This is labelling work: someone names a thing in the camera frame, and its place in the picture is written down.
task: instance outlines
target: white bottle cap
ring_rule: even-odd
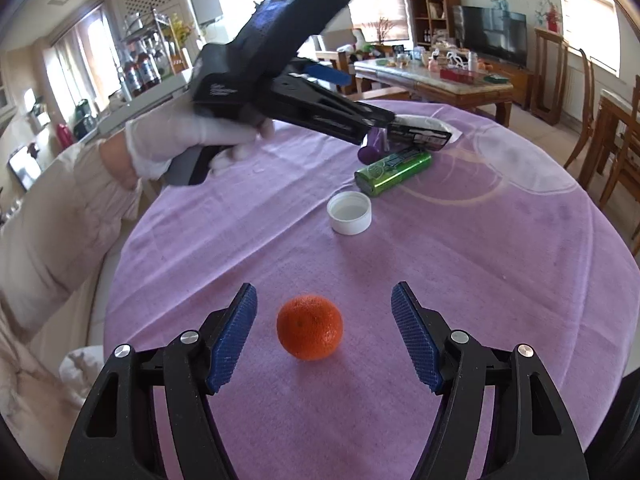
[[[338,193],[326,205],[331,229],[341,235],[357,235],[371,225],[371,200],[363,193]]]

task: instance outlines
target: round table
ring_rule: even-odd
[[[440,398],[417,379],[391,314],[392,287],[405,280],[452,329],[495,348],[532,345],[587,446],[638,320],[629,250],[575,180],[517,134],[446,105],[376,104],[438,117],[463,136],[373,199],[372,225],[354,237],[331,231],[325,209],[355,189],[357,147],[290,124],[226,173],[164,190],[123,248],[105,352],[164,346],[251,282],[254,326],[231,382],[211,398],[238,477],[408,480]],[[309,293],[344,319],[340,347],[320,362],[296,360],[276,336],[279,307]],[[157,409],[169,478],[180,478],[166,406]]]

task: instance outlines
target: person's arm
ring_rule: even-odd
[[[38,178],[0,231],[1,304],[21,340],[97,268],[139,198],[122,133],[71,146]]]
[[[31,338],[89,276],[135,216],[138,178],[159,178],[172,158],[196,145],[234,146],[212,162],[222,169],[273,135],[193,113],[188,93],[127,122],[125,130],[88,148],[63,152],[25,195],[0,232],[0,306],[12,330]]]

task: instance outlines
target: tangerine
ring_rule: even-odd
[[[338,348],[342,316],[327,298],[298,296],[281,307],[276,328],[280,344],[293,357],[316,361]]]

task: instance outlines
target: gloved hand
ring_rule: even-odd
[[[174,156],[191,146],[233,146],[215,156],[215,171],[245,158],[258,135],[273,136],[273,121],[265,118],[255,128],[228,119],[197,115],[191,96],[185,92],[155,110],[128,121],[125,126],[127,150],[140,178],[160,178]]]

